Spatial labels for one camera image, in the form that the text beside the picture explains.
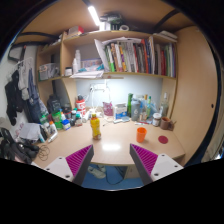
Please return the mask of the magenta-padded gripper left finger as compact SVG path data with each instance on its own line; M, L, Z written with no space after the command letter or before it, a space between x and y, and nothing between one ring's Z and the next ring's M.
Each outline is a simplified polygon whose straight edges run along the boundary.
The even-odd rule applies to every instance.
M81 186L93 155L93 146L89 145L67 157L57 157L45 170Z

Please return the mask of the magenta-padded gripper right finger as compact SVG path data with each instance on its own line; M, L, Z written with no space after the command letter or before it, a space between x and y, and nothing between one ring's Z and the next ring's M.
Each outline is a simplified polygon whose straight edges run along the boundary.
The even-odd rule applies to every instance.
M168 155L157 155L134 144L130 145L130 155L144 185L150 184L182 169L182 166Z

